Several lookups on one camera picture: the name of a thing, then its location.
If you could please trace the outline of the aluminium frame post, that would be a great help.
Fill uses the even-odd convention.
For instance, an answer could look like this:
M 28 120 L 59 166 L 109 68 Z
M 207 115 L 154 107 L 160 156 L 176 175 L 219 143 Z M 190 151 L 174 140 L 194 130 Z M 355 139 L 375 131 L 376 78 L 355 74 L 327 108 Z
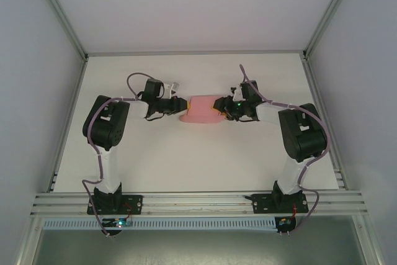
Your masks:
M 87 61 L 88 54 L 86 53 L 80 39 L 78 38 L 71 22 L 69 21 L 65 10 L 63 9 L 59 0 L 46 0 L 51 7 L 55 17 L 60 23 L 62 29 L 64 30 L 67 38 L 71 42 L 73 48 L 77 51 L 78 55 L 81 57 L 82 61 Z
M 323 15 L 320 18 L 319 23 L 317 24 L 313 34 L 311 35 L 307 46 L 303 50 L 303 56 L 305 57 L 305 60 L 309 60 L 310 56 L 316 50 L 316 47 L 322 39 L 322 36 L 328 28 L 342 1 L 343 0 L 330 0 Z

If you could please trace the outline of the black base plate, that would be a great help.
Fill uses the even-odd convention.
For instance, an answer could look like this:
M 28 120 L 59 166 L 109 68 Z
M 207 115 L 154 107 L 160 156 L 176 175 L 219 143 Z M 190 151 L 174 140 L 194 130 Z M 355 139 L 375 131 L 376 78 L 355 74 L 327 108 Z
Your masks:
M 245 197 L 252 202 L 252 209 L 255 214 L 292 214 L 308 213 L 306 196 L 302 192 L 292 195 L 277 194 L 252 194 Z
M 94 215 L 140 215 L 143 205 L 142 195 L 110 195 L 107 197 L 92 196 L 93 204 L 89 200 L 87 214 Z

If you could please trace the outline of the pink cloth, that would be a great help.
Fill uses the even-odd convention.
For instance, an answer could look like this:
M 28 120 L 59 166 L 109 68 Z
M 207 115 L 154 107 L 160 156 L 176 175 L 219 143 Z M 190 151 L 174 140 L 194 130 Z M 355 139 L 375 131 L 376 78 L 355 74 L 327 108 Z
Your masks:
M 217 124 L 225 120 L 225 116 L 213 108 L 221 96 L 192 96 L 187 112 L 179 117 L 181 122 L 190 124 Z

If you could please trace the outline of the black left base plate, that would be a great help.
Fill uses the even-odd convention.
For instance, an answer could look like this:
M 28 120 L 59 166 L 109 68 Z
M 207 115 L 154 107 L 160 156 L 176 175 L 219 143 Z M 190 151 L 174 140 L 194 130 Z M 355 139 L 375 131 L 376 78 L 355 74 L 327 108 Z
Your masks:
M 89 200 L 87 214 L 94 215 L 140 215 L 143 205 L 142 195 L 110 195 L 107 197 L 92 196 L 93 204 Z

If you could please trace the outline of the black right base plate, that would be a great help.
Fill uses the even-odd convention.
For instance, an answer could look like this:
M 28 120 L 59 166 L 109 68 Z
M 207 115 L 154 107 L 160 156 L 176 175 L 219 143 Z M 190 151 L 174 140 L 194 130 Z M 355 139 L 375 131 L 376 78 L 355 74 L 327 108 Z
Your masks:
M 252 202 L 252 209 L 255 214 L 292 214 L 308 213 L 306 196 L 302 192 L 292 195 L 277 194 L 252 194 L 245 197 Z

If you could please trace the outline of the aluminium mounting rail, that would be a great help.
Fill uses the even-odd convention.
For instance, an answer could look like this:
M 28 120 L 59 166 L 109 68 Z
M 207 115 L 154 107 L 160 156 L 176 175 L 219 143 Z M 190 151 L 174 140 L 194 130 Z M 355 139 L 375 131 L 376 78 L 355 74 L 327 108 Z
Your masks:
M 360 191 L 321 191 L 306 193 L 303 205 L 312 216 L 368 215 Z M 255 211 L 268 211 L 260 201 L 248 197 L 251 191 L 241 192 L 144 192 L 138 204 L 140 217 L 253 217 Z M 88 195 L 85 193 L 37 194 L 30 211 L 38 217 L 87 217 Z

